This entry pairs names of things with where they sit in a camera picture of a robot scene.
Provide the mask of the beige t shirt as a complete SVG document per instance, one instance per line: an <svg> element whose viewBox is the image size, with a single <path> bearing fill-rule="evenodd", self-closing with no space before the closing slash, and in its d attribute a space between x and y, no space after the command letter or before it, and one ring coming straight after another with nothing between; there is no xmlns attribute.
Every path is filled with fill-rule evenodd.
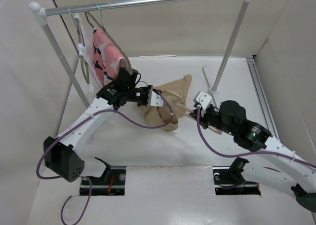
<svg viewBox="0 0 316 225"><path fill-rule="evenodd" d="M168 102L162 107L142 106L143 116L149 127L161 126L165 132L175 131L179 127L178 120L186 112L186 100L191 86L192 76L185 75L183 78L168 82L156 89L162 92Z"/></svg>

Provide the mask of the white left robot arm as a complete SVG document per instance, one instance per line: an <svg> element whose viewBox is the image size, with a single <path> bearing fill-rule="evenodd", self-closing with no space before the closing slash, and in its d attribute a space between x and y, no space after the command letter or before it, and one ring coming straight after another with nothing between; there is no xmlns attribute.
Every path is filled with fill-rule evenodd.
<svg viewBox="0 0 316 225"><path fill-rule="evenodd" d="M161 92L153 86L137 87L139 72L120 70L116 79L104 85L85 112L63 133L56 138L48 137L43 143L43 156L39 164L56 173L69 183L79 177L92 176L104 184L110 179L108 164L99 158L84 160L82 150L92 134L107 121L112 114L126 103L138 106L161 107Z"/></svg>

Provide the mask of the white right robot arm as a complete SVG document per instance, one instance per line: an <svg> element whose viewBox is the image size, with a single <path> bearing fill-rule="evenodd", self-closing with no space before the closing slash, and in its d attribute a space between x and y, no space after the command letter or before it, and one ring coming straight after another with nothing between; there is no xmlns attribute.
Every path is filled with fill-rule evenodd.
<svg viewBox="0 0 316 225"><path fill-rule="evenodd" d="M239 103L227 100L220 107L197 101L190 114L204 144L216 155L232 158L228 176L234 185L265 184L293 198L301 207L316 211L316 166L284 146L261 124L248 120ZM214 149L202 130L213 128L230 135L246 152L225 154Z"/></svg>

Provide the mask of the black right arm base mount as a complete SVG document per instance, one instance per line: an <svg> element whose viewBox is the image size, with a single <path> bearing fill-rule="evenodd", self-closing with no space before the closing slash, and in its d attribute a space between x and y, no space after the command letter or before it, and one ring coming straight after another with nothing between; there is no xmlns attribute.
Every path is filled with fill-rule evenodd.
<svg viewBox="0 0 316 225"><path fill-rule="evenodd" d="M230 166L212 168L216 195L261 195L259 184L246 181L243 168L249 163L247 159L236 158Z"/></svg>

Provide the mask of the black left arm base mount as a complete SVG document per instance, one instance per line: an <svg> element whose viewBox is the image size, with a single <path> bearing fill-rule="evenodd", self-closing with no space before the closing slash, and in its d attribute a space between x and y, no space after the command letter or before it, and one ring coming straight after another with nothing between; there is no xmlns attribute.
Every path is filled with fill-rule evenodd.
<svg viewBox="0 0 316 225"><path fill-rule="evenodd" d="M100 158L95 158L106 166L102 176L89 176L92 183L91 196L124 196L125 195L125 166L111 166Z"/></svg>

